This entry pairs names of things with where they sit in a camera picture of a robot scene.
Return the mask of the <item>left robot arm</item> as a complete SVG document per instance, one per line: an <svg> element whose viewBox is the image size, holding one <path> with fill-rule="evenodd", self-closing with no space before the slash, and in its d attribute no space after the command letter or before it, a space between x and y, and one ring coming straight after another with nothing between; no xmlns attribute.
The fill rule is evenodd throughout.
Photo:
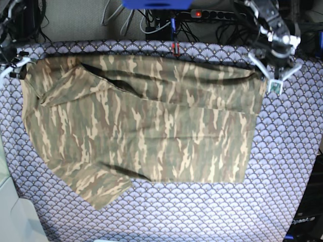
<svg viewBox="0 0 323 242"><path fill-rule="evenodd" d="M279 13L278 1L244 1L244 5L252 11L258 35L266 37L264 43L255 42L264 50L263 57L253 53L248 57L267 78L267 91L280 95L284 82L301 69L301 64L292 61L301 42L300 28L297 23L289 28Z"/></svg>

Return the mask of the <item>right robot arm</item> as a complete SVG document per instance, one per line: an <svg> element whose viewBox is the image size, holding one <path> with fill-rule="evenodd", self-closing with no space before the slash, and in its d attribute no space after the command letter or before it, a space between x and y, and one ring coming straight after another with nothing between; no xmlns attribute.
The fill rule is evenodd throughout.
<svg viewBox="0 0 323 242"><path fill-rule="evenodd" d="M19 46L34 40L46 5L39 1L1 1L1 87L5 78L24 78L26 65L34 60Z"/></svg>

